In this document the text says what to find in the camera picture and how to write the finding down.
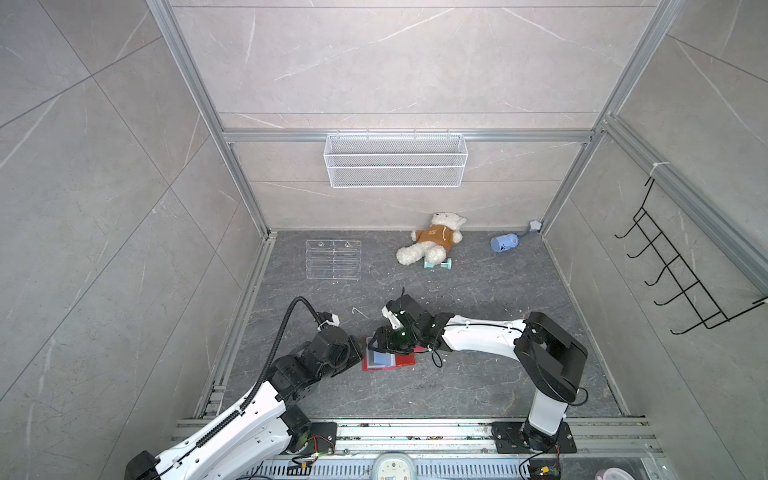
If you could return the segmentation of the red leather card holder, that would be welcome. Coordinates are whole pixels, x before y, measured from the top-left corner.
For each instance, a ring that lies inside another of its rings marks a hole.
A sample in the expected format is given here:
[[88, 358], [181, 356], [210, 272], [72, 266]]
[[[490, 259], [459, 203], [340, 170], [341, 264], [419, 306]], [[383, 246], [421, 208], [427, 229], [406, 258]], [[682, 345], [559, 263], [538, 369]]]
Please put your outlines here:
[[369, 337], [363, 339], [365, 350], [362, 370], [366, 372], [385, 371], [414, 366], [416, 364], [416, 355], [427, 352], [427, 349], [417, 347], [414, 353], [407, 355], [381, 353], [368, 347], [369, 340]]

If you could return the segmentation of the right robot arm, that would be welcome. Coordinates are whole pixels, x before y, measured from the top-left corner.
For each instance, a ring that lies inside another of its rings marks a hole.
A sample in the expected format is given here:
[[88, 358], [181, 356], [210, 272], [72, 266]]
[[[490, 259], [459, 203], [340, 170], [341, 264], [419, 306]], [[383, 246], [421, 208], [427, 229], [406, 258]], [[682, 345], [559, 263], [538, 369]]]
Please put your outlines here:
[[566, 412], [577, 406], [586, 348], [541, 312], [511, 321], [478, 320], [452, 313], [419, 317], [401, 309], [383, 310], [388, 323], [378, 328], [367, 347], [382, 354], [429, 352], [440, 367], [445, 352], [480, 352], [518, 361], [535, 386], [527, 418], [512, 440], [529, 450], [546, 452], [559, 443]]

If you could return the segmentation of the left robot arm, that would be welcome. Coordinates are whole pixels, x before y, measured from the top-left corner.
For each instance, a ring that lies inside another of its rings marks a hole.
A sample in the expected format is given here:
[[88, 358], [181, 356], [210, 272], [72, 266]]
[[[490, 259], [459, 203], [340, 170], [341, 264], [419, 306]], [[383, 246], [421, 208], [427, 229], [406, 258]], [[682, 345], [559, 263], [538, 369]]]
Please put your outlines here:
[[[317, 324], [312, 340], [282, 357], [277, 352], [295, 307], [304, 305]], [[324, 378], [362, 361], [362, 342], [298, 296], [289, 304], [265, 365], [236, 403], [177, 445], [154, 455], [142, 451], [125, 467], [126, 479], [236, 479], [247, 468], [306, 446], [311, 421], [298, 406]]]

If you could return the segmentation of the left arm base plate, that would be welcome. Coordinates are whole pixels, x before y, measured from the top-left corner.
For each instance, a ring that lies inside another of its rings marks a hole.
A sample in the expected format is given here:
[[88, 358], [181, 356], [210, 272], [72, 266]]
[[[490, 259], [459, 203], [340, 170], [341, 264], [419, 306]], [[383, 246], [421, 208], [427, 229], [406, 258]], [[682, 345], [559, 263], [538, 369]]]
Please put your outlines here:
[[300, 457], [314, 454], [333, 454], [336, 450], [336, 422], [313, 422], [297, 440], [292, 440], [287, 451]]

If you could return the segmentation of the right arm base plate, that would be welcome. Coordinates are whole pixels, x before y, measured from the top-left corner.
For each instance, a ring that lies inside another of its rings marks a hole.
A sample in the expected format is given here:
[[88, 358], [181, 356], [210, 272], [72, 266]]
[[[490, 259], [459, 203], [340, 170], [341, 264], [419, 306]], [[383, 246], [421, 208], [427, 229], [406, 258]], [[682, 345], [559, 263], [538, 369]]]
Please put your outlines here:
[[561, 422], [554, 434], [537, 430], [525, 422], [492, 422], [491, 436], [499, 454], [576, 453], [570, 426]]

